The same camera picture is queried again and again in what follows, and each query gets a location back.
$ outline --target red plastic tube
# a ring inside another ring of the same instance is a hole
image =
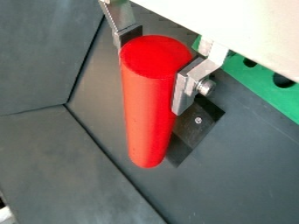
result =
[[[178,40],[158,35],[132,39],[120,50],[128,156],[143,168],[164,159],[175,121],[174,78],[191,58]]]

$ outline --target screw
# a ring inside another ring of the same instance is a hole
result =
[[[200,118],[199,116],[195,118],[195,122],[196,122],[198,124],[202,123],[202,118]]]
[[[196,90],[204,96],[208,96],[211,94],[211,92],[214,91],[215,87],[216,87],[216,83],[212,80],[207,79],[207,78],[202,79],[196,83]]]

